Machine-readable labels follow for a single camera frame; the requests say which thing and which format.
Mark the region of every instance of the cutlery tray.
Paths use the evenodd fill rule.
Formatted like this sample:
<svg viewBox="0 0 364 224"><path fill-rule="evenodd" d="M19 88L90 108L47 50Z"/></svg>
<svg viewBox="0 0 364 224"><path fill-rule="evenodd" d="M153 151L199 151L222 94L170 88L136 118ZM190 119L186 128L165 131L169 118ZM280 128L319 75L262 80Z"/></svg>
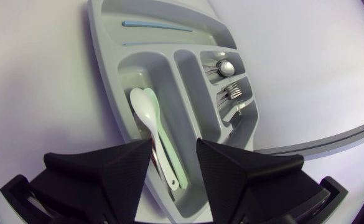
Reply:
<svg viewBox="0 0 364 224"><path fill-rule="evenodd" d="M227 27L216 18L177 2L90 0L90 28L108 99L125 142L141 139L129 93L152 88L161 123L187 176L186 189L165 190L149 164L146 185L172 223L192 223L208 198L196 154L197 138L253 150L256 103L242 59ZM124 27L143 21L192 30ZM206 75L203 65L228 60L235 74ZM242 95L217 106L217 94L237 82Z"/></svg>

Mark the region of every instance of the metal cutlery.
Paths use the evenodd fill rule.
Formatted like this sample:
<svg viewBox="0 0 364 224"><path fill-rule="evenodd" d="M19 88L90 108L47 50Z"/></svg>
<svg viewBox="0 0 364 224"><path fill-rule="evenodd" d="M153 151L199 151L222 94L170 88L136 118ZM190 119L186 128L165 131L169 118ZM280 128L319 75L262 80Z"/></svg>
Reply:
<svg viewBox="0 0 364 224"><path fill-rule="evenodd" d="M210 75L214 72L223 75L224 77L230 77L234 75L235 69L232 63L227 60L220 60L217 62L216 66L203 65L204 72Z"/></svg>
<svg viewBox="0 0 364 224"><path fill-rule="evenodd" d="M243 92L237 82L233 82L227 85L221 93L217 94L217 106L220 106L226 100L233 100L242 94Z"/></svg>

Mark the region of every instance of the tray compartment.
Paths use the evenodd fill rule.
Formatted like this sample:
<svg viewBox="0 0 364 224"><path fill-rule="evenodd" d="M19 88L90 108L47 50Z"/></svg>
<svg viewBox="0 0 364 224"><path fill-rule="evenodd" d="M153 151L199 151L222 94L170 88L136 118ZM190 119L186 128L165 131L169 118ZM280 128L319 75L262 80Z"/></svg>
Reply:
<svg viewBox="0 0 364 224"><path fill-rule="evenodd" d="M214 18L162 1L104 0L101 19L106 32L119 45L203 44L236 49L227 27ZM187 30L124 27L124 21L140 21L184 27Z"/></svg>
<svg viewBox="0 0 364 224"><path fill-rule="evenodd" d="M207 203L195 144L197 136L185 109L177 81L164 55L156 52L140 52L127 56L118 66L119 80L128 99L131 114L134 113L129 94L133 88L152 88L157 95L161 110L161 123L174 146L189 182L185 190L178 189L175 202L170 197L162 202L175 207L184 218L191 217ZM156 189L164 194L162 184Z"/></svg>

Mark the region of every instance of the white table surface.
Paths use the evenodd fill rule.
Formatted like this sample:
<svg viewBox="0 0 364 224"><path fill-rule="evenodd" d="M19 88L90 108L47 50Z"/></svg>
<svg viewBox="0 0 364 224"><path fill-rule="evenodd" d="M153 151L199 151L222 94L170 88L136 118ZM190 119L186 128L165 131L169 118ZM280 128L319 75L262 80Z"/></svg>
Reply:
<svg viewBox="0 0 364 224"><path fill-rule="evenodd" d="M250 72L260 113L256 147L311 141L364 123L363 8L353 1L266 2L233 0L231 7L211 1ZM206 1L188 3L213 14ZM335 12L341 18L333 19ZM326 37L317 33L322 29ZM0 188L17 174L34 178L44 169L46 152L79 153L120 143L86 1L0 0ZM354 208L349 203L332 218L340 211L354 214L364 201L360 161L364 144L305 163L316 181L331 175L350 191L344 204L355 202ZM136 219L168 222L147 188ZM211 219L207 210L197 221ZM1 194L0 223L21 223Z"/></svg>

